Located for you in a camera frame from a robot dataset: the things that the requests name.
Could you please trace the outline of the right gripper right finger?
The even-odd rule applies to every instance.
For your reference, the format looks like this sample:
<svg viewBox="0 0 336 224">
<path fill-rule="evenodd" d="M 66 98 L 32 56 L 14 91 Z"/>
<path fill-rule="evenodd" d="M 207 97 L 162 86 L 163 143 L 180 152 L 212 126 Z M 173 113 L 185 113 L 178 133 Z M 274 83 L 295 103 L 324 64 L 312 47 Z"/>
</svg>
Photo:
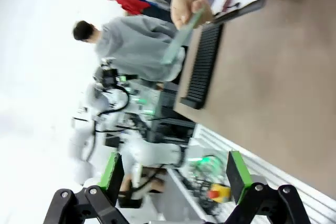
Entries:
<svg viewBox="0 0 336 224">
<path fill-rule="evenodd" d="M 296 187 L 272 189 L 254 182 L 239 151 L 228 153 L 226 175 L 236 203 L 226 223 L 252 223 L 255 216 L 265 216 L 269 223 L 310 223 Z"/>
</svg>

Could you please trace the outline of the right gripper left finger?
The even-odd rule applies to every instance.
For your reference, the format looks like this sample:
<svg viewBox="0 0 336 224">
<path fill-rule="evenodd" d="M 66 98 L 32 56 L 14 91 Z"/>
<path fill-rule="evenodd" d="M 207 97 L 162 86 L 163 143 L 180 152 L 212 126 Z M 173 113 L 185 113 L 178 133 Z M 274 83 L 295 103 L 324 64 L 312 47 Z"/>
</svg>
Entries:
<svg viewBox="0 0 336 224">
<path fill-rule="evenodd" d="M 44 223 L 84 223 L 97 219 L 99 223 L 125 224 L 126 218 L 115 207 L 123 177 L 121 155 L 111 154 L 99 184 L 78 193 L 64 188 L 55 192 Z"/>
</svg>

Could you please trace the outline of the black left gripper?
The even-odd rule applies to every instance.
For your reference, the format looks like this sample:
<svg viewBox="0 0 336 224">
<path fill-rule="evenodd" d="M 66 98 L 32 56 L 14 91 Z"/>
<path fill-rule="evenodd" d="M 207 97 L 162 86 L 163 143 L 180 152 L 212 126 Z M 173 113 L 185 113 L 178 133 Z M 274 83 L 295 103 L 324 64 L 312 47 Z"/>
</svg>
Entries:
<svg viewBox="0 0 336 224">
<path fill-rule="evenodd" d="M 104 89 L 115 88 L 118 85 L 118 70 L 113 66 L 113 60 L 103 60 L 96 68 L 93 79 Z"/>
</svg>

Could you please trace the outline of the person's right hand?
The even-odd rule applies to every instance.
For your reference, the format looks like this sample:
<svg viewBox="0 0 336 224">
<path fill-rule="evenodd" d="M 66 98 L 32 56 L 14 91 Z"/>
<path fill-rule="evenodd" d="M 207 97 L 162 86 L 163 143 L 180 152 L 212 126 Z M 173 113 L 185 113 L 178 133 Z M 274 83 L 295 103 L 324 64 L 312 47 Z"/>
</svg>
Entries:
<svg viewBox="0 0 336 224">
<path fill-rule="evenodd" d="M 171 0 L 171 19 L 177 29 L 185 26 L 193 14 L 203 11 L 194 28 L 213 20 L 213 13 L 207 0 Z"/>
</svg>

